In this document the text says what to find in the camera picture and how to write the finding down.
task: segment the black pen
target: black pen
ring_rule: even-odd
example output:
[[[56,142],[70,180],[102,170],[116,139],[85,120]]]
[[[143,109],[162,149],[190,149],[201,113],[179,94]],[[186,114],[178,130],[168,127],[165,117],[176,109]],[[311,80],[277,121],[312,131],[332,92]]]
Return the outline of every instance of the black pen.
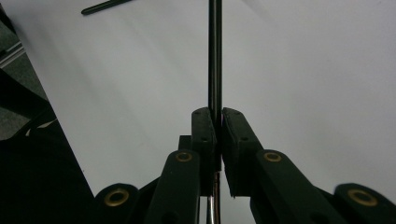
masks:
[[[132,1],[132,0],[110,0],[110,1],[98,4],[96,6],[93,6],[93,7],[87,7],[87,8],[85,8],[85,9],[83,9],[81,11],[81,14],[85,15],[85,16],[86,15],[90,15],[92,13],[104,10],[106,8],[114,7],[116,5],[119,5],[119,4],[122,4],[122,3],[126,3],[126,2],[129,2],[129,1]]]

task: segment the metal rod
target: metal rod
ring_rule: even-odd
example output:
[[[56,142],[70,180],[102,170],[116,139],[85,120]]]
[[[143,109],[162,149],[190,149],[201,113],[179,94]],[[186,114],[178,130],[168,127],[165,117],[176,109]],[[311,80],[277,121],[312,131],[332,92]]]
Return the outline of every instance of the metal rod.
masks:
[[[132,0],[110,0],[110,1],[106,1],[104,3],[95,5],[93,7],[87,7],[85,9],[83,9],[81,11],[81,14],[84,15],[84,16],[90,15],[92,13],[95,13],[95,12],[98,12],[98,11],[102,11],[102,10],[105,10],[107,8],[114,7],[114,6],[117,6],[119,4],[129,2],[129,1],[132,1]]]
[[[9,63],[12,63],[19,58],[25,52],[23,45],[20,42],[16,43],[11,48],[5,51],[5,55],[0,58],[0,68],[6,67]]]
[[[216,172],[212,195],[207,198],[208,224],[220,224],[219,171],[221,170],[221,0],[209,0],[209,94],[208,104],[215,128]]]

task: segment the gray floor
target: gray floor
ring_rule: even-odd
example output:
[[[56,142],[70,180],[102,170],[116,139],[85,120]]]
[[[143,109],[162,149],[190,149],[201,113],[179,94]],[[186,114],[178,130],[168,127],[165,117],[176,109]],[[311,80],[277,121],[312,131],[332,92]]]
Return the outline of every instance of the gray floor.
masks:
[[[0,22],[0,51],[9,49],[18,41],[19,39]],[[26,54],[7,65],[3,70],[32,92],[47,99]],[[0,107],[0,140],[11,137],[27,121],[29,121],[27,118]]]

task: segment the black stick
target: black stick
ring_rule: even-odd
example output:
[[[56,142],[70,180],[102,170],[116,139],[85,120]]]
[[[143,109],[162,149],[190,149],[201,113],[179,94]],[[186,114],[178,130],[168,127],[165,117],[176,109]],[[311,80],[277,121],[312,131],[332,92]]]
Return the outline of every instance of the black stick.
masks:
[[[93,7],[87,7],[87,8],[85,8],[85,9],[83,9],[81,11],[81,14],[84,15],[84,16],[90,15],[92,13],[95,13],[95,12],[98,12],[98,11],[102,11],[102,10],[105,10],[107,8],[114,7],[114,6],[117,6],[119,4],[129,2],[129,1],[132,1],[132,0],[110,0],[110,1],[98,4],[98,5],[95,5]]]
[[[219,171],[221,170],[221,0],[209,0],[209,110],[218,140],[212,196],[207,200],[206,223],[220,224]]]

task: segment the brass insert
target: brass insert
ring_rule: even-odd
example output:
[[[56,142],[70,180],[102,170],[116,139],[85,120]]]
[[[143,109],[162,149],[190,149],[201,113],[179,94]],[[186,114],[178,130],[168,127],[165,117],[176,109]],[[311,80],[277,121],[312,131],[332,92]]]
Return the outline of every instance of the brass insert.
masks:
[[[176,154],[176,160],[178,161],[190,161],[192,159],[192,155],[187,152],[180,152]]]
[[[281,161],[282,157],[279,156],[279,154],[275,152],[266,152],[264,154],[264,158],[268,161]]]
[[[378,204],[378,200],[373,195],[367,193],[362,189],[350,189],[347,192],[347,195],[356,203],[364,206],[373,207]]]
[[[113,189],[105,197],[105,204],[109,207],[116,207],[125,203],[129,198],[126,189]]]

